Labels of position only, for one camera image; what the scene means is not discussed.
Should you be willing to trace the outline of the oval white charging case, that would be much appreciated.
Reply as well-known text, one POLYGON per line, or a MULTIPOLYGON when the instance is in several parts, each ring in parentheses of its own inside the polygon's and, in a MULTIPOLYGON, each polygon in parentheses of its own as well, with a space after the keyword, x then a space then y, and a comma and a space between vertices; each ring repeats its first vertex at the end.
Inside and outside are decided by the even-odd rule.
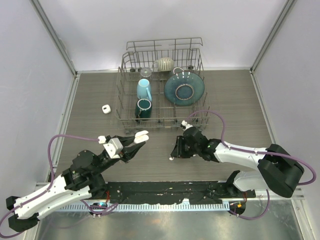
POLYGON ((149 134, 149 132, 147 130, 142 130, 142 131, 137 132, 134 135, 133 142, 137 145, 137 144, 148 141, 149 140, 148 134, 149 134))

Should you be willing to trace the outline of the small white charging case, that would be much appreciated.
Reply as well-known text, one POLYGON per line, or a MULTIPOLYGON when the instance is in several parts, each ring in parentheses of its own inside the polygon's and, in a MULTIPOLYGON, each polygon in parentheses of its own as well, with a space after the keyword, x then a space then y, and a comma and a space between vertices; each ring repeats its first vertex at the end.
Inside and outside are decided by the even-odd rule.
POLYGON ((101 109, 104 114, 109 114, 112 111, 109 104, 103 105, 101 109))

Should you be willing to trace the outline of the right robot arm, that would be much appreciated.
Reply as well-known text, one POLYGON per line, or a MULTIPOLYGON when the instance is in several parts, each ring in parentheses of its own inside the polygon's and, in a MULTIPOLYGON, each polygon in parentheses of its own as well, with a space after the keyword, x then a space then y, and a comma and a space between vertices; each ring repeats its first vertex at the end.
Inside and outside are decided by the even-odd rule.
POLYGON ((216 138, 208 139, 196 127, 190 127, 177 136, 169 158, 188 159, 195 155, 205 161, 232 163, 251 169, 248 172, 236 170, 228 178, 225 190, 233 198, 251 190, 271 190, 290 198, 305 171, 277 144, 268 148, 243 147, 216 138))

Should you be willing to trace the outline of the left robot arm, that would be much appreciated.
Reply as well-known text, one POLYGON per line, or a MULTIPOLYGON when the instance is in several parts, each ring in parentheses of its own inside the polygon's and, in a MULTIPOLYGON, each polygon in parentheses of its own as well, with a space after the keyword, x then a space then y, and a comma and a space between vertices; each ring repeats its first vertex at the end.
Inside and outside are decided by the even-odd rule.
POLYGON ((118 161, 130 161, 148 140, 146 130, 134 136, 99 136, 95 142, 103 146, 101 154, 83 150, 73 159, 72 165, 49 184, 29 195, 6 199, 9 227, 18 233, 24 232, 71 203, 102 199, 107 192, 102 172, 118 161))

